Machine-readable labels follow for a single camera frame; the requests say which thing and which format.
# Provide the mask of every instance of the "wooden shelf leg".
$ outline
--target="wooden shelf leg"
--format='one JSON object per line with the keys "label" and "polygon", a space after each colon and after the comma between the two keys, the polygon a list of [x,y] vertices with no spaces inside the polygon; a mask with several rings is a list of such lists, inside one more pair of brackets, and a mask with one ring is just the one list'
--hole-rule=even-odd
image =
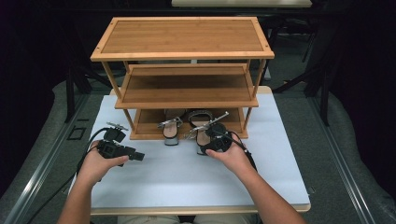
{"label": "wooden shelf leg", "polygon": [[251,113],[251,107],[249,107],[247,110],[247,117],[245,118],[244,130],[246,130],[248,127],[248,119],[250,118],[250,113]]}
{"label": "wooden shelf leg", "polygon": [[125,66],[126,73],[129,74],[131,72],[131,70],[129,69],[128,62],[127,61],[123,61],[123,63],[124,63],[124,66]]}
{"label": "wooden shelf leg", "polygon": [[119,90],[119,85],[117,85],[116,79],[114,78],[113,72],[111,72],[110,66],[108,62],[102,62],[102,66],[105,68],[106,74],[108,79],[110,80],[111,86],[113,87],[114,92],[116,93],[117,97],[121,98],[121,92]]}
{"label": "wooden shelf leg", "polygon": [[256,77],[256,84],[254,84],[254,91],[253,91],[253,95],[252,95],[253,98],[256,98],[257,89],[260,86],[260,80],[262,79],[262,71],[264,69],[265,64],[266,64],[266,60],[261,59],[260,66],[259,66],[259,71],[258,71],[258,74],[257,74],[257,77]]}
{"label": "wooden shelf leg", "polygon": [[251,63],[251,60],[247,59],[247,70],[246,70],[246,72],[248,72],[249,69],[250,69],[250,63]]}
{"label": "wooden shelf leg", "polygon": [[132,131],[134,130],[134,122],[132,121],[131,115],[129,114],[127,109],[122,109],[124,111],[124,114],[126,118],[128,119],[129,125],[131,125]]}

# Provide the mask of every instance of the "hand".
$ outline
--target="hand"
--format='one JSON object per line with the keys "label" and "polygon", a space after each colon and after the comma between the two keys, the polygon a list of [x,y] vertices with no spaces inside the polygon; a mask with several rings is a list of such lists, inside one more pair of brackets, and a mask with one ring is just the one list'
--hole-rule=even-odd
{"label": "hand", "polygon": [[129,160],[128,156],[117,157],[113,159],[105,159],[99,154],[96,146],[98,141],[94,141],[91,144],[91,151],[85,157],[82,163],[81,169],[78,173],[78,180],[84,181],[86,184],[93,187],[107,171],[117,165],[124,164]]}
{"label": "hand", "polygon": [[[240,142],[238,137],[233,133],[233,140]],[[224,165],[236,175],[241,175],[244,172],[253,170],[245,151],[233,142],[226,152],[217,152],[212,149],[207,149],[205,152],[208,156],[222,161]]]}

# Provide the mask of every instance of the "wooden shelf board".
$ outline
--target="wooden shelf board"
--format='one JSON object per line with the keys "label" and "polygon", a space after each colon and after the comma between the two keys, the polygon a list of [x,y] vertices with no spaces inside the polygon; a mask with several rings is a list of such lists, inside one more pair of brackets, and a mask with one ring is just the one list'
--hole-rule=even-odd
{"label": "wooden shelf board", "polygon": [[[228,111],[230,115],[221,119],[219,122],[224,124],[230,131],[238,133],[241,138],[248,138],[247,130],[243,130],[245,117],[242,108],[211,108],[209,109],[215,118]],[[161,140],[163,130],[157,128],[157,124],[165,119],[163,109],[137,109],[134,117],[135,129],[131,132],[130,139],[140,140]],[[183,119],[183,125],[178,128],[178,138],[183,139],[183,134],[187,133],[192,127],[188,122],[187,116]]]}
{"label": "wooden shelf board", "polygon": [[130,65],[117,109],[257,107],[244,63]]}
{"label": "wooden shelf board", "polygon": [[255,17],[113,18],[91,60],[272,59]]}

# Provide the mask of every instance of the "black cable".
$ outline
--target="black cable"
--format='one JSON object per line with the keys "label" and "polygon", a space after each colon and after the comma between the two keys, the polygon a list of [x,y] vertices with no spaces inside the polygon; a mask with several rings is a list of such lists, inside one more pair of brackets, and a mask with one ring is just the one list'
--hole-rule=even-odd
{"label": "black cable", "polygon": [[228,136],[228,135],[225,134],[225,133],[219,133],[219,132],[217,132],[217,131],[215,131],[215,130],[212,130],[212,132],[218,133],[218,134],[220,134],[221,136],[226,137],[227,139],[233,141],[233,142],[236,143],[239,147],[241,147],[242,150],[244,150],[245,155],[247,156],[247,159],[250,161],[251,166],[253,166],[253,168],[257,171],[256,163],[254,162],[253,157],[251,156],[251,153],[250,153],[250,152],[248,151],[248,149],[244,146],[244,144],[242,143],[242,139],[239,137],[239,135],[238,135],[237,133],[231,132],[231,131],[227,131],[227,132],[229,132],[229,133],[235,134],[235,136],[238,138],[239,142],[238,142],[238,141],[235,141],[233,138],[231,138],[230,136]]}
{"label": "black cable", "polygon": [[85,159],[85,156],[93,149],[93,147],[91,147],[90,149],[88,149],[87,151],[85,150],[88,146],[90,146],[91,145],[91,143],[92,143],[92,141],[93,141],[93,139],[96,137],[96,135],[98,135],[100,132],[102,132],[102,131],[107,131],[107,130],[109,130],[109,128],[102,128],[102,129],[100,129],[99,131],[97,131],[96,133],[94,133],[93,135],[92,135],[92,137],[90,138],[90,140],[88,141],[88,143],[85,145],[85,147],[84,147],[84,153],[82,154],[82,157],[81,157],[81,160],[78,162],[78,168],[77,168],[77,170],[76,170],[76,172],[75,173],[73,173],[68,179],[67,179],[67,181],[66,182],[64,182],[62,185],[61,185],[61,187],[60,188],[58,188],[38,209],[37,209],[37,211],[35,211],[35,213],[33,214],[33,216],[29,219],[29,221],[27,222],[28,224],[29,223],[32,223],[32,221],[33,221],[33,219],[41,212],[41,210],[59,193],[59,191],[61,191],[62,190],[62,188],[67,184],[67,183],[69,183],[69,181],[71,180],[71,179],[73,179],[73,177],[75,176],[75,175],[77,175],[77,173],[78,173],[78,171],[79,171],[79,168],[80,168],[80,165],[82,165],[82,163],[84,162],[84,159]]}
{"label": "black cable", "polygon": [[73,179],[75,174],[72,174],[67,180],[66,182],[64,182],[60,188],[58,188],[38,209],[37,211],[35,211],[35,213],[32,215],[32,217],[29,219],[29,221],[27,222],[27,224],[32,223],[33,219],[35,219],[35,217],[38,215],[38,213],[41,212],[41,210],[59,193],[59,191],[61,191],[61,189],[66,186],[67,183],[69,183],[69,181],[71,179]]}

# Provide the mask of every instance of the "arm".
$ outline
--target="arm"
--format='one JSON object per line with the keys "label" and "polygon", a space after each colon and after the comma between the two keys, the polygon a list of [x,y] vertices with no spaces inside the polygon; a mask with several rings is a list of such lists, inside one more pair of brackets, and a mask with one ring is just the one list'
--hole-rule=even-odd
{"label": "arm", "polygon": [[102,179],[111,167],[128,161],[128,156],[105,159],[97,151],[96,145],[97,142],[92,143],[93,149],[87,154],[79,170],[58,223],[90,223],[93,186]]}
{"label": "arm", "polygon": [[237,144],[232,143],[226,152],[208,149],[206,154],[222,161],[241,180],[256,204],[263,223],[305,223],[300,214],[254,170]]}

